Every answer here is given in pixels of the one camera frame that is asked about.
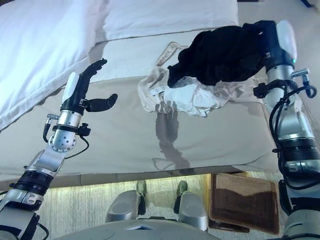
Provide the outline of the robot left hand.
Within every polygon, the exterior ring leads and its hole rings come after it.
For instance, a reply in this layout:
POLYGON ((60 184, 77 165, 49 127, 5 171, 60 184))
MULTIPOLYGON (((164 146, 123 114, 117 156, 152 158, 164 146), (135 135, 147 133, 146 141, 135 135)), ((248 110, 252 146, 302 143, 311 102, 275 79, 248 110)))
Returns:
POLYGON ((97 74, 108 61, 104 58, 89 65, 82 73, 71 73, 65 86, 60 110, 84 114, 87 112, 103 112, 111 109, 117 99, 116 93, 109 98, 86 99, 91 77, 97 74))

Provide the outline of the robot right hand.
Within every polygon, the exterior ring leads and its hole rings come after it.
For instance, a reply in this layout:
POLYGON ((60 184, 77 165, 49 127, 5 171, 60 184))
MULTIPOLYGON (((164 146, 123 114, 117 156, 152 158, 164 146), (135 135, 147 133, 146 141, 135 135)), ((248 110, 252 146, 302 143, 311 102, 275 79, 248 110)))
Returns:
POLYGON ((267 70, 276 66, 293 67, 297 59, 295 32, 288 20, 258 22, 261 29, 260 46, 267 70))

